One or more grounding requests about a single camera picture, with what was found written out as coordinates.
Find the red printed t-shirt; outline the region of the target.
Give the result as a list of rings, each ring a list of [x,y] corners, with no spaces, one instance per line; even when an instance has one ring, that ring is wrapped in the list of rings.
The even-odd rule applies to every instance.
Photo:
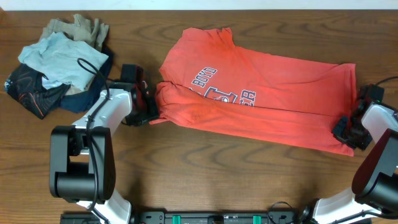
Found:
[[[189,28],[167,54],[155,100],[160,121],[352,156],[333,137],[356,98],[355,66],[265,54],[231,29]]]

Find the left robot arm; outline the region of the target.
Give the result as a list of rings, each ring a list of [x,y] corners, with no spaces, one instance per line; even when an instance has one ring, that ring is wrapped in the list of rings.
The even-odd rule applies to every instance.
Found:
[[[134,223],[131,203],[115,189],[112,136],[120,124],[140,126],[157,117],[145,81],[107,83],[98,101],[50,136],[50,193],[85,213],[65,213],[60,223]]]

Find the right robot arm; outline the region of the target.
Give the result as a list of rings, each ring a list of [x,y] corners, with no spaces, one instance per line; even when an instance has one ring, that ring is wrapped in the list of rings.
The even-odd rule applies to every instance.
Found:
[[[371,103],[361,118],[375,145],[356,171],[351,187],[318,200],[309,223],[357,223],[397,219],[397,110]]]

